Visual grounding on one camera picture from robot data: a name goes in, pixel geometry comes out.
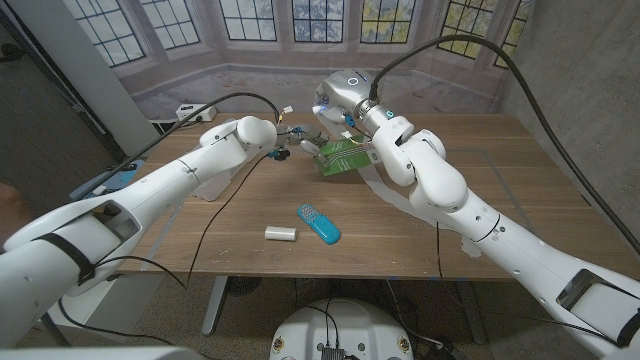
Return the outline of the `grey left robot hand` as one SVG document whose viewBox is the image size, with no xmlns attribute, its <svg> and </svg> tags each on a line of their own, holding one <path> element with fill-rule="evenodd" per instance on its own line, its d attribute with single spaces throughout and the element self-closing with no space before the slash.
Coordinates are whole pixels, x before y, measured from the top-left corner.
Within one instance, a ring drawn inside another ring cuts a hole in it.
<svg viewBox="0 0 640 360">
<path fill-rule="evenodd" d="M 313 125 L 295 126 L 289 131 L 287 137 L 289 144 L 297 145 L 311 155 L 318 155 L 320 148 L 330 140 L 326 133 Z"/>
</svg>

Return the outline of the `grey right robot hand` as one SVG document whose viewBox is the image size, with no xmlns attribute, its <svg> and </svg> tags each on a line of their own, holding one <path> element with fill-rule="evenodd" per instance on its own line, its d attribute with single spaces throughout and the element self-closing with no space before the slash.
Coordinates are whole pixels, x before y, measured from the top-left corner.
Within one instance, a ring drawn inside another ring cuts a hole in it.
<svg viewBox="0 0 640 360">
<path fill-rule="evenodd" d="M 315 90 L 312 112 L 332 123 L 361 119 L 375 105 L 370 99 L 373 77 L 363 69 L 346 69 L 325 78 Z"/>
</svg>

